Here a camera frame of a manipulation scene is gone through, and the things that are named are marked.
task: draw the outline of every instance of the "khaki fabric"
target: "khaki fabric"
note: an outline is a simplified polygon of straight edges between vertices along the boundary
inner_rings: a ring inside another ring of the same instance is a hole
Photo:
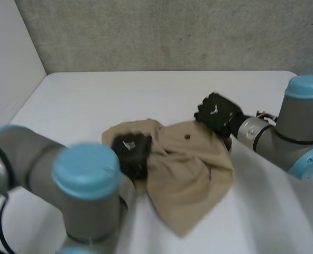
[[[111,127],[102,143],[111,146],[119,134],[151,135],[146,190],[155,209],[179,236],[185,236],[227,193],[234,168],[224,142],[204,125],[158,121],[126,122]]]

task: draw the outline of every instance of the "light blue joint cap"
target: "light blue joint cap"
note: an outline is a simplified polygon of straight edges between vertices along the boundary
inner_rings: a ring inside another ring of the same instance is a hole
[[[313,176],[313,149],[305,153],[288,170],[288,174],[300,180],[305,180]]]
[[[292,78],[284,94],[289,98],[313,99],[313,76]]]
[[[64,149],[53,165],[52,177],[66,194],[94,200],[108,196],[119,187],[120,164],[115,152],[97,143]]]
[[[97,254],[97,252],[79,247],[65,247],[56,251],[56,254]]]
[[[4,131],[7,131],[7,130],[10,130],[10,129],[13,129],[13,128],[16,128],[16,127],[23,128],[23,126],[20,126],[20,125],[7,124],[7,125],[4,125],[4,126],[0,126],[0,133],[2,133]]]

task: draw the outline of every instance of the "gray concrete wall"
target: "gray concrete wall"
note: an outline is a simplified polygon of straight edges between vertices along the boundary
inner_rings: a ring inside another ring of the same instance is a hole
[[[47,73],[313,74],[313,0],[15,0]]]

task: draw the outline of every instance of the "gray robot arm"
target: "gray robot arm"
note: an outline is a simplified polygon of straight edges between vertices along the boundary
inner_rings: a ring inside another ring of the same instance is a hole
[[[111,149],[94,143],[71,148],[30,129],[0,129],[0,194],[21,186],[58,208],[64,246],[113,253],[134,185]]]
[[[276,125],[244,115],[238,106],[218,94],[211,94],[198,108],[196,119],[216,133],[233,134],[298,179],[313,176],[313,76],[290,80]]]

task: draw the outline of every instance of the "white tabletop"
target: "white tabletop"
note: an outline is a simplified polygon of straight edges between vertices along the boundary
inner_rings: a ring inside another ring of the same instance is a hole
[[[123,121],[164,125],[192,119],[211,92],[246,114],[278,114],[287,71],[80,72],[44,79],[13,123],[64,145],[100,140]],[[185,238],[157,216],[147,195],[123,229],[117,253],[313,253],[313,179],[299,182],[234,140],[236,183]],[[23,189],[11,195],[5,234],[18,253],[53,253],[64,240],[61,214]]]

